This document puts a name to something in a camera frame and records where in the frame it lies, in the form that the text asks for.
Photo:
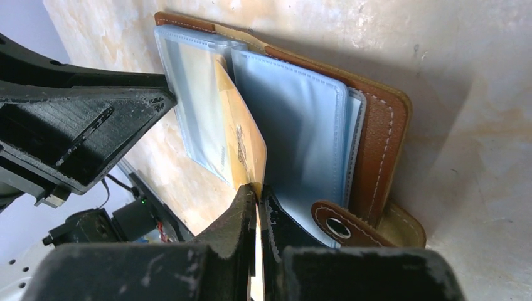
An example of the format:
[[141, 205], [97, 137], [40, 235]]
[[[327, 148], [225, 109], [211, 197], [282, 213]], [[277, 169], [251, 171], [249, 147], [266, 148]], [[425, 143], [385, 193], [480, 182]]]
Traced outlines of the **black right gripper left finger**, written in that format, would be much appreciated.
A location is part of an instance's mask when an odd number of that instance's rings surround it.
[[255, 256], [251, 185], [186, 243], [70, 243], [37, 267], [24, 300], [249, 300]]

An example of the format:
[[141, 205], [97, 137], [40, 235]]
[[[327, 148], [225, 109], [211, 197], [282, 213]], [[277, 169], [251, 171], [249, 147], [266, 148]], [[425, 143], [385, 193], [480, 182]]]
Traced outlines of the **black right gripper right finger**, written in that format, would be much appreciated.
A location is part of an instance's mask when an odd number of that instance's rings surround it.
[[438, 253], [419, 248], [329, 248], [280, 207], [260, 200], [265, 300], [465, 300]]

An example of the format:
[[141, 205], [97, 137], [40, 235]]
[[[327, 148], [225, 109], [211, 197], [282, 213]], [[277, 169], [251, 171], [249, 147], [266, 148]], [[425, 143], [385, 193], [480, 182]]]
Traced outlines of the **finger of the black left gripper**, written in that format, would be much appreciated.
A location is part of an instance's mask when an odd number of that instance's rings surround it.
[[34, 196], [92, 188], [176, 101], [165, 88], [1, 83], [1, 181]]
[[1, 35], [1, 80], [50, 88], [167, 88], [163, 74], [101, 70], [60, 63]]

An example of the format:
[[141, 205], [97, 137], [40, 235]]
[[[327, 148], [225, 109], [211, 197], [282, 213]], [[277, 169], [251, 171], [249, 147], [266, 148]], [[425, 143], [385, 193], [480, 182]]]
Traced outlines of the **brown leather card holder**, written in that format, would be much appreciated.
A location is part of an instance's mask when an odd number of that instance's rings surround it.
[[410, 120], [403, 92], [220, 24], [154, 19], [195, 163], [233, 186], [213, 66], [222, 56], [267, 146], [263, 190], [297, 225], [331, 248], [425, 246], [423, 226], [388, 200]]

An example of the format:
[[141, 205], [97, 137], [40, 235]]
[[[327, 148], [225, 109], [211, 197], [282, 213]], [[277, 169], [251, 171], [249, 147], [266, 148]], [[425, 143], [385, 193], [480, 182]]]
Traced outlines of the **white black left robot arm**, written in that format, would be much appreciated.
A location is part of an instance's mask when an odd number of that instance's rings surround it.
[[[1, 209], [29, 194], [58, 208], [84, 194], [175, 104], [162, 74], [62, 64], [1, 36]], [[21, 300], [41, 261], [65, 243], [135, 241], [168, 217], [144, 187], [134, 202], [69, 216], [1, 265], [1, 299]]]

